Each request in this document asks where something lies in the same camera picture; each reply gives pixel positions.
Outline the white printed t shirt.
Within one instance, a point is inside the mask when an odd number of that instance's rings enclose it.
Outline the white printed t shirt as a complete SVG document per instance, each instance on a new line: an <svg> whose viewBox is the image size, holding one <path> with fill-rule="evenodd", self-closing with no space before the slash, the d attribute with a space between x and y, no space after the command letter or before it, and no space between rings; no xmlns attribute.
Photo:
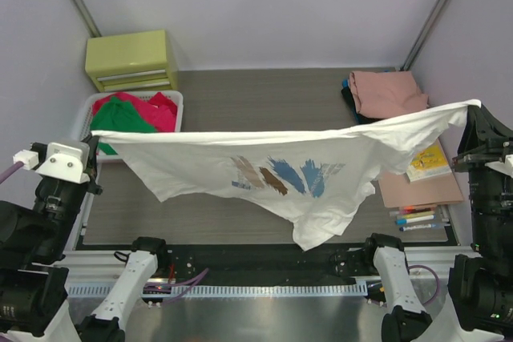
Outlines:
<svg viewBox="0 0 513 342"><path fill-rule="evenodd" d="M313 249L352 222L385 172L467 123L478 99L327 131L132 133L96 130L159 201L195 193L237 198L288 220Z"/></svg>

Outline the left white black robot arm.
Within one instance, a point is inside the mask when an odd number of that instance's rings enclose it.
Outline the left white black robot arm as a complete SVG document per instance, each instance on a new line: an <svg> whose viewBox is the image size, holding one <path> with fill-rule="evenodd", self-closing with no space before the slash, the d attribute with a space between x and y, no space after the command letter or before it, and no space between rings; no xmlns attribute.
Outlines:
<svg viewBox="0 0 513 342"><path fill-rule="evenodd" d="M124 270L107 298L80 324L69 313L64 259L83 201L103 189L96 182L98 137L18 152L1 173L21 169L41 176L31 208L1 203L1 336L10 341L123 341L127 321L147 281L169 265L162 239L139 237L121 260Z"/></svg>

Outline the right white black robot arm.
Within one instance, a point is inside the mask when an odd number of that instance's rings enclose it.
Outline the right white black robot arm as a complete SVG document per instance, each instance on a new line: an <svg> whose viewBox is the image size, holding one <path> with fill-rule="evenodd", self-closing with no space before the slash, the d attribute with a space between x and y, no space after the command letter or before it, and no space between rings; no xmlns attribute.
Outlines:
<svg viewBox="0 0 513 342"><path fill-rule="evenodd" d="M486 107L470 107L453 159L468 174L472 245L449 271L442 310L418 299L402 242L373 233L363 249L381 277L387 313L383 341L505 341L512 337L512 131Z"/></svg>

